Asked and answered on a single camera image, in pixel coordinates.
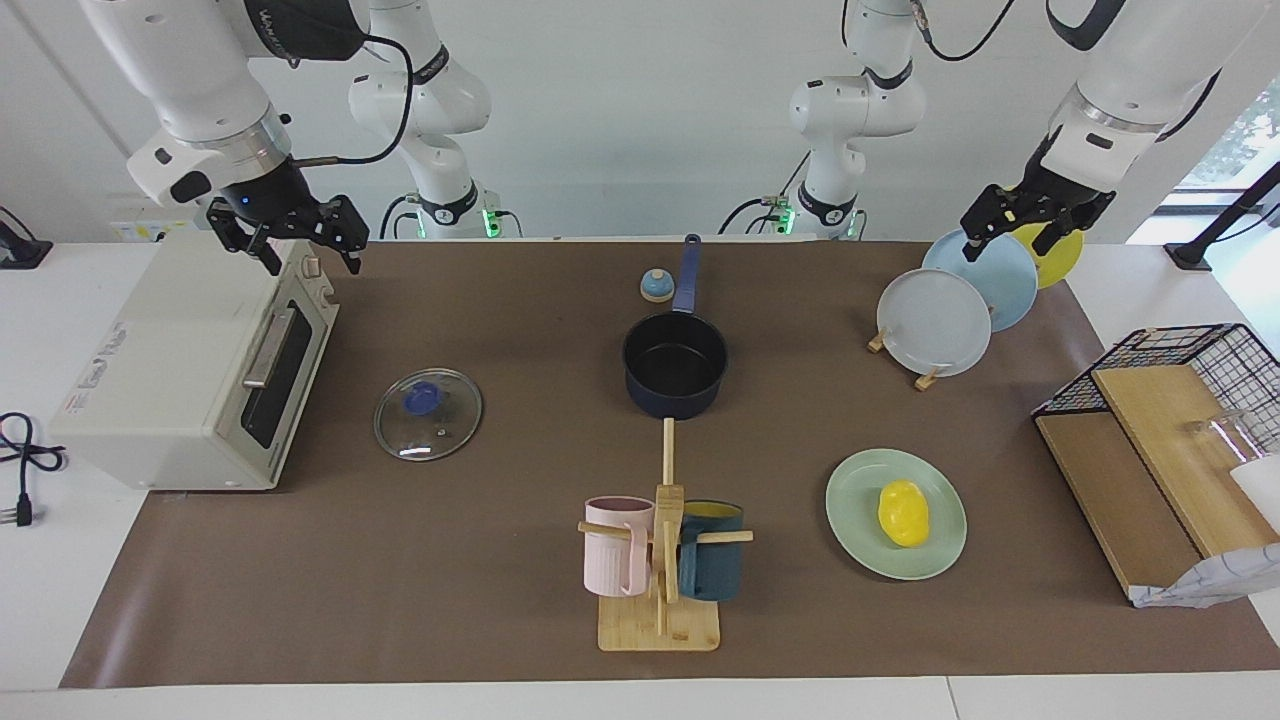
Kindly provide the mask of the pink ribbed mug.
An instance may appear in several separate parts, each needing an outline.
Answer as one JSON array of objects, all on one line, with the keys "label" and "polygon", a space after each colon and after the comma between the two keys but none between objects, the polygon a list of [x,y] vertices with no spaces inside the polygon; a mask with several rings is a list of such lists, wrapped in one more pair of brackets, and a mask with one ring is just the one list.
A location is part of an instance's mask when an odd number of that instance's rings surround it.
[{"label": "pink ribbed mug", "polygon": [[637,597],[650,585],[649,534],[655,505],[632,496],[598,496],[585,502],[585,521],[613,527],[621,536],[584,536],[582,584],[600,597]]}]

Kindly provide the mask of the yellow plate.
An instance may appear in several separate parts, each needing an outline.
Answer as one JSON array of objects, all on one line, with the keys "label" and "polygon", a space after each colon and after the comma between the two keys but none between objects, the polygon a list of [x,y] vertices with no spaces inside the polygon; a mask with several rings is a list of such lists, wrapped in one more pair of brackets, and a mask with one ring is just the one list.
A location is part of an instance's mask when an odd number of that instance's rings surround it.
[{"label": "yellow plate", "polygon": [[1057,227],[1048,222],[1032,223],[1007,233],[1012,241],[1012,266],[1019,277],[1030,278],[1036,275],[1036,287],[1046,290],[1060,281],[1078,264],[1085,245],[1084,231],[1070,231],[1055,241],[1051,249],[1041,252],[1036,241],[1046,231],[1056,231]]}]

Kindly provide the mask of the pale green plate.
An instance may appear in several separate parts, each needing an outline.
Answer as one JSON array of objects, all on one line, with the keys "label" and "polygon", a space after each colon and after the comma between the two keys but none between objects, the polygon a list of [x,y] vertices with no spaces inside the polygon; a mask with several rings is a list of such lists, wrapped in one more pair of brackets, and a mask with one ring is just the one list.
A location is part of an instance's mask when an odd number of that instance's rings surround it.
[{"label": "pale green plate", "polygon": [[[910,480],[927,501],[929,536],[916,547],[893,542],[881,525],[881,491],[893,480]],[[922,457],[896,448],[863,450],[841,461],[826,488],[826,515],[846,553],[895,580],[940,575],[957,561],[968,539],[966,511],[950,480]]]}]

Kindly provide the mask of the wooden plate rack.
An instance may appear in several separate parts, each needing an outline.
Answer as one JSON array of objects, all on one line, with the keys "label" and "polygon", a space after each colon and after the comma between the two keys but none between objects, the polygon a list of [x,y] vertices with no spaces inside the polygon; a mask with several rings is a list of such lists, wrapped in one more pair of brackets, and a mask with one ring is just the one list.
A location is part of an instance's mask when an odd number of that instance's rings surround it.
[{"label": "wooden plate rack", "polygon": [[879,354],[890,351],[890,355],[906,369],[918,369],[914,389],[927,392],[945,373],[955,366],[955,363],[937,359],[937,352],[928,348],[922,350],[918,342],[911,341],[905,331],[884,327],[867,341],[867,351]]}]

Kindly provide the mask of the black angled stand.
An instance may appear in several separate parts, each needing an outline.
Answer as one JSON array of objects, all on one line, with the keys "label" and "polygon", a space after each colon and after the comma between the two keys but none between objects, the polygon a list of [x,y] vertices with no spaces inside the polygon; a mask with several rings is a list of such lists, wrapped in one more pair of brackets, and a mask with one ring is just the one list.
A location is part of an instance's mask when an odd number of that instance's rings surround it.
[{"label": "black angled stand", "polygon": [[[1240,193],[1229,206],[1226,206],[1206,228],[1202,229],[1190,242],[1166,243],[1165,252],[1172,264],[1184,272],[1211,272],[1212,266],[1206,260],[1206,254],[1215,243],[1231,240],[1239,234],[1254,229],[1262,224],[1271,224],[1272,219],[1280,222],[1280,159],[1277,159],[1248,190]],[[1230,228],[1242,218],[1248,215],[1256,206],[1275,195],[1271,208],[1260,215],[1252,225],[1230,232]]]}]

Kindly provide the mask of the wooden mug tree stand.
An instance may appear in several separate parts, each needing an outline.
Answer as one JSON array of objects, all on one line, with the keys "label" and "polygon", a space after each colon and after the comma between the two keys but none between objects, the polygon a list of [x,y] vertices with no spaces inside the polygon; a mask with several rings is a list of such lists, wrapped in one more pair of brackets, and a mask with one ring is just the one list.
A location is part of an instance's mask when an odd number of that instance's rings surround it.
[{"label": "wooden mug tree stand", "polygon": [[637,570],[646,571],[645,591],[603,594],[599,600],[596,646],[605,652],[709,652],[721,646],[718,603],[685,597],[678,591],[686,501],[684,487],[675,482],[676,425],[673,418],[663,420],[662,479],[655,489],[653,521],[635,528],[628,521],[611,525],[582,519],[577,525],[586,537],[625,541],[628,550],[645,542],[643,556],[626,562],[630,585]]}]

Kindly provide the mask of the yellow lemon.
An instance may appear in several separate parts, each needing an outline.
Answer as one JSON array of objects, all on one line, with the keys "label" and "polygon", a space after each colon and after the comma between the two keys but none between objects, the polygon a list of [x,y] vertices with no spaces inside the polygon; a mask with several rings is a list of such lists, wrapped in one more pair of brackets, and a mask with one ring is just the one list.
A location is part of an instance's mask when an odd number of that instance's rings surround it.
[{"label": "yellow lemon", "polygon": [[923,546],[931,537],[931,506],[920,487],[892,480],[879,492],[877,519],[884,536],[902,548]]}]

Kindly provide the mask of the clear glass cup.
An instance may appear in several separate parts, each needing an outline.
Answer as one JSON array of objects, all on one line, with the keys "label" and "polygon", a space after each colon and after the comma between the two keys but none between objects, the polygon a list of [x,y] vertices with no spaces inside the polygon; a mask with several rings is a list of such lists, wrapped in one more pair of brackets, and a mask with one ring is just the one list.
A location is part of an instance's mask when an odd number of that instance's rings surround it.
[{"label": "clear glass cup", "polygon": [[1268,456],[1257,432],[1256,415],[1248,410],[1222,411],[1190,421],[1187,429],[1198,442],[1226,459],[1234,469]]}]

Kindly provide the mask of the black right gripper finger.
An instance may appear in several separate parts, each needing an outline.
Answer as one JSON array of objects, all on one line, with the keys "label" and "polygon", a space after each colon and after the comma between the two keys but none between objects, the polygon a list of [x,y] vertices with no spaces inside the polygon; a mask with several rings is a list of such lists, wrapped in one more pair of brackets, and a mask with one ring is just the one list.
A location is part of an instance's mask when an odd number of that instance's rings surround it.
[{"label": "black right gripper finger", "polygon": [[207,220],[228,252],[243,252],[257,259],[269,274],[282,272],[282,260],[269,242],[265,225],[256,227],[255,232],[248,234],[234,213],[209,213]]},{"label": "black right gripper finger", "polygon": [[317,205],[317,243],[338,252],[349,274],[361,272],[369,225],[348,196],[337,195]]}]

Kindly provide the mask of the black desk clamp mount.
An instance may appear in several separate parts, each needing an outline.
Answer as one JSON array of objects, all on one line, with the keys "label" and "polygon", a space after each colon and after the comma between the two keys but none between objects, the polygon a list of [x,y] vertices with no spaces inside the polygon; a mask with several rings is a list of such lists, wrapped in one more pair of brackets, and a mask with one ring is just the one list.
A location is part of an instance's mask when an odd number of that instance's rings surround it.
[{"label": "black desk clamp mount", "polygon": [[35,269],[52,246],[54,242],[37,238],[18,215],[0,205],[0,269]]}]

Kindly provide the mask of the glass pot lid purple knob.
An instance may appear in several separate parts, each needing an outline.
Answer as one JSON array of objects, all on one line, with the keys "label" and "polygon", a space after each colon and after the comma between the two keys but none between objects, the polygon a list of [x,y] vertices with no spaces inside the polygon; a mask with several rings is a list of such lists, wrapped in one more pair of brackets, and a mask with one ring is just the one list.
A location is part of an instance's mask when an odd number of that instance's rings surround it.
[{"label": "glass pot lid purple knob", "polygon": [[399,378],[372,415],[379,446],[392,457],[428,462],[462,448],[481,424],[479,386],[449,368],[425,368]]}]

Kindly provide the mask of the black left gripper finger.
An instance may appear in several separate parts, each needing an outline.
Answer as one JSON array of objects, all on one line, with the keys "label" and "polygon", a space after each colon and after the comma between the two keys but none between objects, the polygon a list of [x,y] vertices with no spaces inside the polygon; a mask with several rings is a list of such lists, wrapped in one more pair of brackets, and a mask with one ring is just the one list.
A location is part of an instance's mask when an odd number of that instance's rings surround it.
[{"label": "black left gripper finger", "polygon": [[989,242],[1005,232],[1009,209],[1007,191],[1002,186],[986,186],[960,218],[966,236],[963,256],[975,263]]},{"label": "black left gripper finger", "polygon": [[1098,202],[1068,208],[1061,202],[1038,202],[1038,218],[1044,227],[1037,234],[1037,254],[1047,256],[1055,245],[1075,231],[1088,231],[1101,214]]}]

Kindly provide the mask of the white patterned cloth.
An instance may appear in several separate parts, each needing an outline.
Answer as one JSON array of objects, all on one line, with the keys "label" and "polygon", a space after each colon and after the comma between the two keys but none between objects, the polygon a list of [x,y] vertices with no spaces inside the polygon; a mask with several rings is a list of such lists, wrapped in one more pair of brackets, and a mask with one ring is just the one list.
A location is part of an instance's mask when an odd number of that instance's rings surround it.
[{"label": "white patterned cloth", "polygon": [[1280,588],[1280,542],[1234,550],[1193,565],[1169,587],[1129,585],[1135,609],[1207,609]]}]

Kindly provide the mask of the brown table mat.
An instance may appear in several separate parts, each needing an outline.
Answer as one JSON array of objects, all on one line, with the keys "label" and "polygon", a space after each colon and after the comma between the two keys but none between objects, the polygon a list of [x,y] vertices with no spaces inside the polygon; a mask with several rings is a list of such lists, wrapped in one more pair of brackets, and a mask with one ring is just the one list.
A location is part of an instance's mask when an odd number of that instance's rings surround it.
[{"label": "brown table mat", "polygon": [[[667,243],[383,243],[333,260],[340,314],[276,491],[146,498],[61,679],[137,685],[1213,673],[1280,667],[1244,601],[1134,609],[1030,418],[1101,354],[1066,287],[972,370],[920,393],[869,354],[876,304],[925,245],[707,243],[698,311],[730,347],[676,433],[694,498],[745,510],[742,589],[707,653],[605,653],[582,587],[584,502],[652,495],[660,421],[625,391]],[[468,375],[481,424],[407,462],[372,432],[425,368]],[[852,559],[826,515],[846,457],[932,464],[968,518],[924,580]]]}]

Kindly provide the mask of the grey plate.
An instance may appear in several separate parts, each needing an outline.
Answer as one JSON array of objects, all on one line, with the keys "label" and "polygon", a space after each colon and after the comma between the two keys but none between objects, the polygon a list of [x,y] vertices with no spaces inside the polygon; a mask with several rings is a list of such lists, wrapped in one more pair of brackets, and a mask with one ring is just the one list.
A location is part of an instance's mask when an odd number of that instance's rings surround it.
[{"label": "grey plate", "polygon": [[891,281],[877,304],[876,323],[884,350],[922,379],[969,372],[993,333],[979,291],[960,275],[931,268]]}]

